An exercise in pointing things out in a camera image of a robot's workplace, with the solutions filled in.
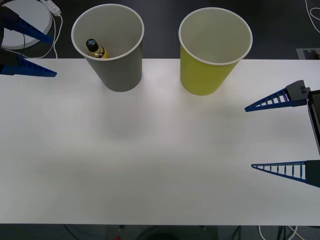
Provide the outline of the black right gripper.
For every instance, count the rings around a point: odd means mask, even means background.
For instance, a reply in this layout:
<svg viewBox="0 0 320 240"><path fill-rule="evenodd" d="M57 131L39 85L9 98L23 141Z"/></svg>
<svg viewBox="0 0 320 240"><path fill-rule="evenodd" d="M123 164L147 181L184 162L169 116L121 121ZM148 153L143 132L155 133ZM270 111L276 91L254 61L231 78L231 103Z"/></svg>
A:
<svg viewBox="0 0 320 240"><path fill-rule="evenodd" d="M298 80L245 107L246 112L267 109L308 106L318 152L320 151L320 91L310 91L303 80ZM320 187L320 161L291 161L252 164L253 169L278 177Z"/></svg>

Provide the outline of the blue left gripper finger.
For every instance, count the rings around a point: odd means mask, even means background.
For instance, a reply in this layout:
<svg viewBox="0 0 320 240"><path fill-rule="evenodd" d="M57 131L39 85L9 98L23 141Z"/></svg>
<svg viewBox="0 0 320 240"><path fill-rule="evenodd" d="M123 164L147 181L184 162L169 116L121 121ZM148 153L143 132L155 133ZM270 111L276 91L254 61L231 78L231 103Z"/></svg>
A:
<svg viewBox="0 0 320 240"><path fill-rule="evenodd" d="M13 10L6 6L0 7L0 42L4 39L4 29L15 31L45 43L52 43L53 38L45 35L34 26L20 18Z"/></svg>
<svg viewBox="0 0 320 240"><path fill-rule="evenodd" d="M23 56L0 49L0 74L35 77L55 77L57 73L26 60Z"/></svg>

